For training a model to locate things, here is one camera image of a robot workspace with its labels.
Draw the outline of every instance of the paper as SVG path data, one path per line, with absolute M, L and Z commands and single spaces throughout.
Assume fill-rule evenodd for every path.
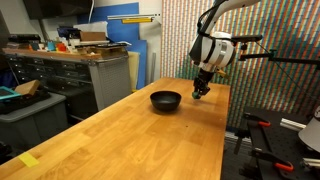
M 141 89 L 146 85 L 146 68 L 147 68 L 147 41 L 138 40 L 130 42 L 132 46 L 128 46 L 128 51 L 138 52 L 139 56 L 139 70 L 138 70 L 138 82 L 137 88 Z
M 100 22 L 94 22 L 90 24 L 78 24 L 74 25 L 74 28 L 78 28 L 81 31 L 88 31 L 88 32 L 105 32 L 106 37 L 108 37 L 108 31 L 107 31 L 107 21 L 100 21 Z
M 18 158 L 28 167 L 33 167 L 39 164 L 39 161 L 28 152 L 22 153 Z
M 129 71 L 130 71 L 130 81 L 131 89 L 135 90 L 138 82 L 138 70 L 139 70 L 139 53 L 128 52 L 129 53 Z

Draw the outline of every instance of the wooden tabletop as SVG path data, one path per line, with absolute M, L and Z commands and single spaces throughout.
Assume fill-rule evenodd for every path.
M 102 59 L 101 54 L 78 54 L 78 53 L 67 53 L 67 52 L 44 52 L 44 51 L 31 51 L 28 49 L 2 49 L 5 54 L 20 54 L 26 56 L 44 56 L 44 57 L 60 57 L 60 58 L 71 58 L 71 59 L 79 59 L 79 60 L 96 60 Z
M 39 164 L 14 158 L 0 179 L 220 179 L 230 87 L 162 78 L 29 150 Z M 154 110 L 159 90 L 182 95 L 178 110 Z

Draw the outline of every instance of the yellow tape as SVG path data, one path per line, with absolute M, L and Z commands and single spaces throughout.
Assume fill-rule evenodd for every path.
M 122 24 L 130 24 L 130 23 L 146 23 L 152 22 L 152 18 L 131 18 L 131 19 L 122 19 Z
M 39 164 L 39 161 L 28 152 L 20 154 L 18 158 L 28 167 L 32 167 Z

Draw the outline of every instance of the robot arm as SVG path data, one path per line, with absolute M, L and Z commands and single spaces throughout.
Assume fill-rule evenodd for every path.
M 210 36 L 210 32 L 219 17 L 226 11 L 247 7 L 260 0 L 216 0 L 212 8 L 200 16 L 198 35 L 192 42 L 189 55 L 195 65 L 201 67 L 198 77 L 194 80 L 193 98 L 200 99 L 202 95 L 210 90 L 208 82 L 212 79 L 217 67 L 225 67 L 230 64 L 235 57 L 235 48 L 231 41 L 231 35 L 223 32 L 215 32 Z

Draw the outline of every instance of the patterned wall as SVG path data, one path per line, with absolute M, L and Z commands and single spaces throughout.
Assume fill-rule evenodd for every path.
M 198 17 L 213 0 L 163 0 L 161 76 L 193 79 L 198 68 L 187 56 L 196 36 Z M 262 0 L 254 6 L 223 14 L 214 31 L 233 35 L 262 34 L 276 57 L 318 59 L 320 56 L 319 0 Z M 264 53 L 254 43 L 247 53 Z M 314 65 L 279 63 L 299 86 L 267 59 L 235 61 L 224 69 L 230 80 L 214 76 L 213 82 L 231 85 L 228 126 L 238 128 L 245 106 L 309 114 L 320 105 L 320 70 Z

